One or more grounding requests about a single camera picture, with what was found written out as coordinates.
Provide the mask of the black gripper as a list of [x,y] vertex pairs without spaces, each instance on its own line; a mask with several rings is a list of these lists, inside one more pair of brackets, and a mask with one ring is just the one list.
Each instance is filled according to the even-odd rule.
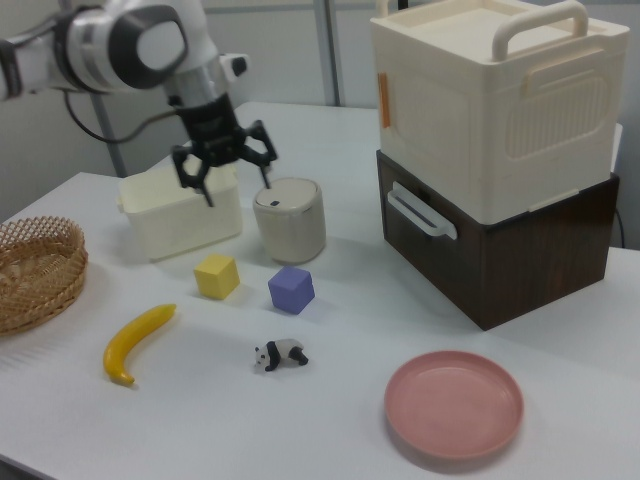
[[[237,155],[240,126],[227,93],[196,107],[184,106],[178,96],[170,96],[169,104],[180,117],[191,141],[190,146],[175,145],[171,149],[171,158],[182,188],[191,188],[204,197],[209,207],[214,207],[215,203],[206,187],[209,170],[214,166],[233,163],[239,157],[257,166],[264,187],[271,188],[268,172],[278,155],[261,120],[242,129]],[[255,140],[261,149],[250,146],[248,140]]]

